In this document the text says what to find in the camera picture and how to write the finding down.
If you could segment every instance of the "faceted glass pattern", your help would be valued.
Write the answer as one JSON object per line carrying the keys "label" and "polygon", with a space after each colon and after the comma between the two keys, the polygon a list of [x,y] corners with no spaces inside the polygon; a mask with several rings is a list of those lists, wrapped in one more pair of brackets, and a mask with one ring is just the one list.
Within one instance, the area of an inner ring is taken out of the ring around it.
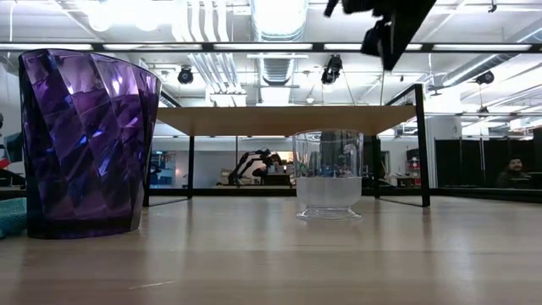
{"label": "faceted glass pattern", "polygon": [[28,236],[105,236],[139,226],[161,83],[94,53],[19,56]]}

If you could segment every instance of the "teal cloth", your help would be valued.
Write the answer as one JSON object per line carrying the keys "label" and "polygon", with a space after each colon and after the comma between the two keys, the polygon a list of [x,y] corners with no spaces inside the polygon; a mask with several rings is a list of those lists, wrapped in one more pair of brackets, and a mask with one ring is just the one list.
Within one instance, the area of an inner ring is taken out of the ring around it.
{"label": "teal cloth", "polygon": [[26,229],[26,198],[0,201],[0,238]]}

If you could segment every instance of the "wooden tabletop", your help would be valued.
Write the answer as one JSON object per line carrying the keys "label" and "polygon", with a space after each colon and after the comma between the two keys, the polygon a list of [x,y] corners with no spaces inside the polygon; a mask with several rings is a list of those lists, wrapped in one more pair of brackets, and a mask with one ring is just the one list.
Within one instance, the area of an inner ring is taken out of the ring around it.
{"label": "wooden tabletop", "polygon": [[291,136],[349,129],[375,136],[416,115],[414,106],[159,108],[158,119],[189,136]]}
{"label": "wooden tabletop", "polygon": [[294,197],[195,197],[146,210],[129,234],[8,238],[0,304],[542,303],[540,205],[364,197],[353,223],[307,223],[298,208]]}

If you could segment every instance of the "cup base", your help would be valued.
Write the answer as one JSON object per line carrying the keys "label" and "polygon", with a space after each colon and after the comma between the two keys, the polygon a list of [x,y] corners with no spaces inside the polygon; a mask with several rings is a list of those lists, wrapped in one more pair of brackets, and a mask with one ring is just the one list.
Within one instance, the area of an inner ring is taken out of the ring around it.
{"label": "cup base", "polygon": [[303,212],[297,214],[297,218],[301,220],[351,221],[360,220],[362,216],[352,211],[351,208],[307,207]]}

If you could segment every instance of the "person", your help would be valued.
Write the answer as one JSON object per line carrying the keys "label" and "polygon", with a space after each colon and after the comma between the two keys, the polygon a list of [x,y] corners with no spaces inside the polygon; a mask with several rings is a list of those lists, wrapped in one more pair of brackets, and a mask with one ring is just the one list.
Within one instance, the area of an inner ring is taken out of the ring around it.
{"label": "person", "polygon": [[526,188],[530,176],[523,172],[523,163],[520,157],[514,156],[508,165],[497,177],[496,186],[501,188]]}

